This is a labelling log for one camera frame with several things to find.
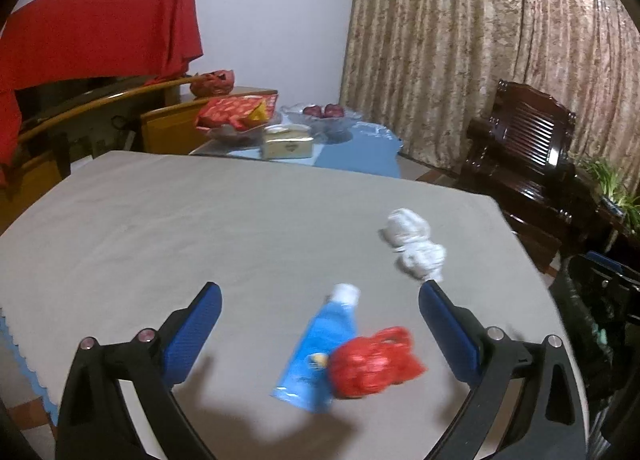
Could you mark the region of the black lined trash bin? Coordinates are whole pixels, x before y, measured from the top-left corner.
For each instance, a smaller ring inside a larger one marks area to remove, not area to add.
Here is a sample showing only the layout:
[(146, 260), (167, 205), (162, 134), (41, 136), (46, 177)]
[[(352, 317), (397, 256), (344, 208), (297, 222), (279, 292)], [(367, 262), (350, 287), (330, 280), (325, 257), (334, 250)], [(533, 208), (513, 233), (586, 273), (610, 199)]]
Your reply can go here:
[(639, 289), (592, 287), (566, 259), (550, 287), (589, 411), (589, 459), (639, 457)]

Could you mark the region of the green potted plant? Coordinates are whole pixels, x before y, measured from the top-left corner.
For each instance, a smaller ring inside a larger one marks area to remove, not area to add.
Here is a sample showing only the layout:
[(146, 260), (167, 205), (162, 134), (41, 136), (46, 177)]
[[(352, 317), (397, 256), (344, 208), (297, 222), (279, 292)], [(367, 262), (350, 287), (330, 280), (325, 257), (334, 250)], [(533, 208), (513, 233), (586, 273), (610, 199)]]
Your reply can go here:
[(605, 209), (633, 234), (639, 234), (639, 197), (631, 194), (622, 176), (603, 157), (584, 156), (579, 165), (597, 183)]

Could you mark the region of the crumpled white tissue ball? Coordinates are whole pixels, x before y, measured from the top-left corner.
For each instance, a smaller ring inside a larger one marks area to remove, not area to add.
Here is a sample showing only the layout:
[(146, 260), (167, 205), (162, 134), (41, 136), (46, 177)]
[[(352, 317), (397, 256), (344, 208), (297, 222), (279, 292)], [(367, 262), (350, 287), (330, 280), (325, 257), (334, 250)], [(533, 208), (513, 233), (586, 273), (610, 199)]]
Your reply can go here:
[(408, 243), (399, 254), (400, 267), (416, 279), (442, 281), (446, 248), (431, 240)]

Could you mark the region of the blue tube with white cap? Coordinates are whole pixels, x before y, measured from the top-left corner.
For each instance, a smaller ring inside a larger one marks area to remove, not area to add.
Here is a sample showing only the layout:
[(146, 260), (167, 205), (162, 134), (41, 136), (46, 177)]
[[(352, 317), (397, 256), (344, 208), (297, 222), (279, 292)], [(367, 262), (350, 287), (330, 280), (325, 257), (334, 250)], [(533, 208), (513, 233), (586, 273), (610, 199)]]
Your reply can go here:
[(333, 394), (329, 380), (330, 356), (356, 338), (356, 308), (360, 290), (336, 285), (320, 311), (309, 321), (271, 396), (306, 411), (326, 412)]

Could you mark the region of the beige patterned curtain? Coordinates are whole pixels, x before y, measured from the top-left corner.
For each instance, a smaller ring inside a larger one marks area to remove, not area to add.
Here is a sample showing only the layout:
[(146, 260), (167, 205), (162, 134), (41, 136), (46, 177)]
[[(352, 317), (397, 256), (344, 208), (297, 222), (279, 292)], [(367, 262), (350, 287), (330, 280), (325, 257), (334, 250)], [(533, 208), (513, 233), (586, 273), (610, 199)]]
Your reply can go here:
[(639, 180), (639, 30), (622, 0), (352, 0), (341, 100), (452, 170), (500, 80), (576, 116), (570, 151)]

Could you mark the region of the blue tablecloth side table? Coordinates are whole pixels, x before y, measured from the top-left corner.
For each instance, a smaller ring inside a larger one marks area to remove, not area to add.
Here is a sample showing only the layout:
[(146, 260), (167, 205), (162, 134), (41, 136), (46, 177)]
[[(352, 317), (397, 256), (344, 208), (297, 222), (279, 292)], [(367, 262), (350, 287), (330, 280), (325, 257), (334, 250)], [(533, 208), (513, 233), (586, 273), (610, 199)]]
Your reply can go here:
[(228, 157), (250, 160), (271, 160), (298, 163), (308, 167), (368, 173), (400, 179), (397, 156), (402, 143), (390, 129), (381, 124), (356, 122), (335, 142), (320, 135), (308, 157), (293, 157), (287, 150), (284, 157), (267, 158), (262, 154), (262, 144), (232, 148), (216, 139), (204, 143), (189, 154), (198, 157)]

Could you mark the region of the yellow wooden chair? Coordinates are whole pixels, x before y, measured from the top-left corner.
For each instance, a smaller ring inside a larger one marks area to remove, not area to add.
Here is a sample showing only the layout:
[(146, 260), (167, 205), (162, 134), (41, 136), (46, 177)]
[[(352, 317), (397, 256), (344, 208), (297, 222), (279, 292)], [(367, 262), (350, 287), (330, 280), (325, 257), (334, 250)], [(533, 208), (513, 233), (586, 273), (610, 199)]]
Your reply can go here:
[[(90, 153), (124, 144), (141, 130), (145, 107), (181, 104), (181, 88), (194, 76), (149, 80), (93, 78), (1, 92), (1, 187), (17, 185), (34, 159), (47, 154), (61, 177), (70, 175), (72, 147)], [(228, 95), (252, 92), (234, 85)]]

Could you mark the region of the glass fruit bowl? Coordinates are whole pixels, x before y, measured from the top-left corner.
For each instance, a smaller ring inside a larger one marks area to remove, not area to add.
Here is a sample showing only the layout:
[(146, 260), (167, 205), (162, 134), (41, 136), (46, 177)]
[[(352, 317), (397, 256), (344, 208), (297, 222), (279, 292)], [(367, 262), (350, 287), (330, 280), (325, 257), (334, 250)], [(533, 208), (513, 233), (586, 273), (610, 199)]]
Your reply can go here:
[(296, 104), (283, 106), (280, 112), (293, 123), (305, 124), (312, 136), (328, 143), (348, 141), (350, 130), (362, 118), (355, 110), (338, 104)]

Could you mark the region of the cream tissue box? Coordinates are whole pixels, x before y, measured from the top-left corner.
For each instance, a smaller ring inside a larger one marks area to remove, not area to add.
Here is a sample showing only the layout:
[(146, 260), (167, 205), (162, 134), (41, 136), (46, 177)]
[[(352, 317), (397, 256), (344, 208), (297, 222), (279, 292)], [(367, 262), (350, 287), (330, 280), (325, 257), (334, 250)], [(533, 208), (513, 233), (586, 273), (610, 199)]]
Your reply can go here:
[(262, 132), (262, 158), (303, 159), (314, 152), (314, 137), (303, 124), (273, 124)]

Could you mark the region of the red snack packages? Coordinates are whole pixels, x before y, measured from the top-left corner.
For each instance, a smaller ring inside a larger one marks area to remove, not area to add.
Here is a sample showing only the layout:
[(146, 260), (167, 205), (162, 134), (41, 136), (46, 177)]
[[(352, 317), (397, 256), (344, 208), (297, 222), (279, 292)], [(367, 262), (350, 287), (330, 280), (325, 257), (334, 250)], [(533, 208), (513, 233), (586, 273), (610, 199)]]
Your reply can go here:
[(277, 100), (277, 94), (212, 98), (198, 112), (195, 125), (199, 129), (231, 127), (235, 132), (246, 132), (262, 127), (272, 119)]

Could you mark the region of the red crumpled bag on cabinet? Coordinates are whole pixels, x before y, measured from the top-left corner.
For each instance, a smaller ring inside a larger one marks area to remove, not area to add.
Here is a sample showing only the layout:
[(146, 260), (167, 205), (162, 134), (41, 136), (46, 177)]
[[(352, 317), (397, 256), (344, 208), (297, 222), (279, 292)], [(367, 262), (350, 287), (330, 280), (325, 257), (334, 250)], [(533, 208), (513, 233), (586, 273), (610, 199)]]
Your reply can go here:
[(190, 83), (190, 92), (196, 98), (212, 98), (230, 94), (234, 85), (234, 71), (220, 69), (195, 75)]

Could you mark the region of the red cloth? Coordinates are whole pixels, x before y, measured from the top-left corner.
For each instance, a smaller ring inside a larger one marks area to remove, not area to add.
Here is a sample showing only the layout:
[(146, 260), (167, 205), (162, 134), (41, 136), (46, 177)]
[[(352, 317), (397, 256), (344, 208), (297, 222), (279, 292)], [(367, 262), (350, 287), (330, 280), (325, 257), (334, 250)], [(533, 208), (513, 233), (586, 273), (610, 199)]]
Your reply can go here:
[(99, 77), (185, 74), (203, 54), (195, 0), (34, 0), (1, 35), (1, 165), (17, 149), (15, 93)]

